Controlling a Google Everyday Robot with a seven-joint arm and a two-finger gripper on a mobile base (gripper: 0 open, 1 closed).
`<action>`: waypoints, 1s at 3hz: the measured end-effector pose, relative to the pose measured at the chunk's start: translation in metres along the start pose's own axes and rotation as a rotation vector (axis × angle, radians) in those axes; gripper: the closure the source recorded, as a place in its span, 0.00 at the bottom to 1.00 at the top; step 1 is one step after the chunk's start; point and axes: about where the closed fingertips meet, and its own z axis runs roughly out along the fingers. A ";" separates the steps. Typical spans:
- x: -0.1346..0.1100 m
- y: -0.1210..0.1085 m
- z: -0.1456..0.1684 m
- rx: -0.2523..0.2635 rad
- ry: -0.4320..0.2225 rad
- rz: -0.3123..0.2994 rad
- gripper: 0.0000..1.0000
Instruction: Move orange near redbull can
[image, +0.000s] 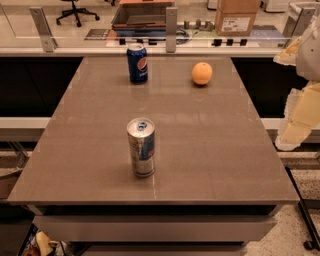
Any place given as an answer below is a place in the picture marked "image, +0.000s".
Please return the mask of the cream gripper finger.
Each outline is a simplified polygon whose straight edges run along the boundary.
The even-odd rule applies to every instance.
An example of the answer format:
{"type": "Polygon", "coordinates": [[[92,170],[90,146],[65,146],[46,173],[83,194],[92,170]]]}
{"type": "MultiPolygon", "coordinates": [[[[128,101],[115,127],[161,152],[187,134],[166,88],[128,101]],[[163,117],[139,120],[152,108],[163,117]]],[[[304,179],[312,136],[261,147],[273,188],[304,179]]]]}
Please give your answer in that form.
{"type": "Polygon", "coordinates": [[[284,66],[295,66],[296,54],[300,40],[300,37],[293,40],[284,50],[273,58],[273,61],[284,66]]]}
{"type": "Polygon", "coordinates": [[[286,101],[275,145],[279,150],[291,151],[320,124],[320,83],[309,82],[303,89],[292,88],[286,101]]]}

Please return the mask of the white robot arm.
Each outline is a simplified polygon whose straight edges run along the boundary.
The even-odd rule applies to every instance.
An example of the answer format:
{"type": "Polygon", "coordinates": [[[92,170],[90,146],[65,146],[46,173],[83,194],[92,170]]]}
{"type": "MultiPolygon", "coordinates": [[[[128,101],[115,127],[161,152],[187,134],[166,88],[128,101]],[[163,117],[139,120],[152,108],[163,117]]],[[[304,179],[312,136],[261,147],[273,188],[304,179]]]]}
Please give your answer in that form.
{"type": "Polygon", "coordinates": [[[279,150],[291,151],[320,124],[320,17],[313,17],[303,34],[273,61],[295,66],[297,74],[308,81],[301,90],[291,89],[275,140],[279,150]]]}

